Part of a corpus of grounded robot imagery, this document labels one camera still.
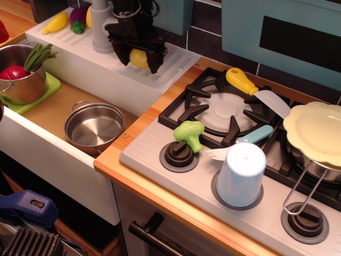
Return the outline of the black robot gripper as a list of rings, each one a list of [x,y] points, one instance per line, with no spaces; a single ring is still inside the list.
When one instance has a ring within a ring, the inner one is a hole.
[[[164,37],[153,26],[159,13],[156,1],[112,1],[116,23],[107,24],[106,31],[113,49],[125,66],[130,62],[132,48],[146,51],[148,67],[157,73],[167,54]]]

